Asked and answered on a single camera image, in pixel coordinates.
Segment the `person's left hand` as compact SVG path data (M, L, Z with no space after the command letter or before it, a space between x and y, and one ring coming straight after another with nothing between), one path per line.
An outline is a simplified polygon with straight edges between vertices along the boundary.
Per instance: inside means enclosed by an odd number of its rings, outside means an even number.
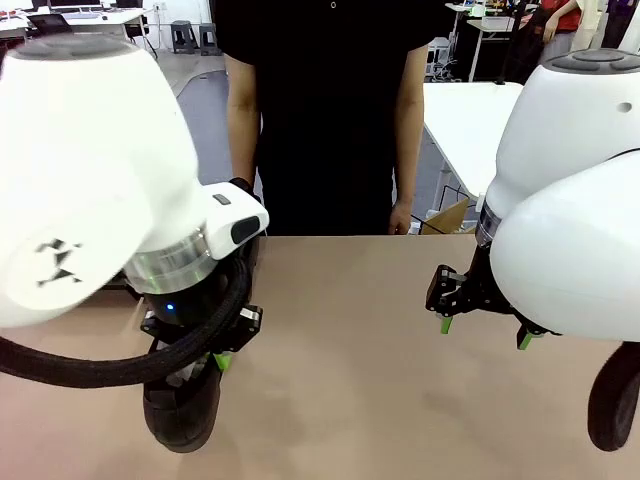
M412 203L410 201L397 200L391 210L389 219L389 235L407 235L412 222Z

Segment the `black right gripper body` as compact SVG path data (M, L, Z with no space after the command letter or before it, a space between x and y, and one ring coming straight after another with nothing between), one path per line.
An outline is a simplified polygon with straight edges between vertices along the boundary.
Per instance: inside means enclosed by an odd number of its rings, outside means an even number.
M497 286L490 265L490 249L477 246L463 289L470 311L483 310L497 314L513 314L510 302Z

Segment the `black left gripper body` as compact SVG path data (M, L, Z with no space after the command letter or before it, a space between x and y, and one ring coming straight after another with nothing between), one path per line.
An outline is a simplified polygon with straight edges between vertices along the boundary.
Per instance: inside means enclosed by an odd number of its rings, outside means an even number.
M142 293L161 321L191 327L215 313L226 286L218 263L204 262L153 275L142 283Z

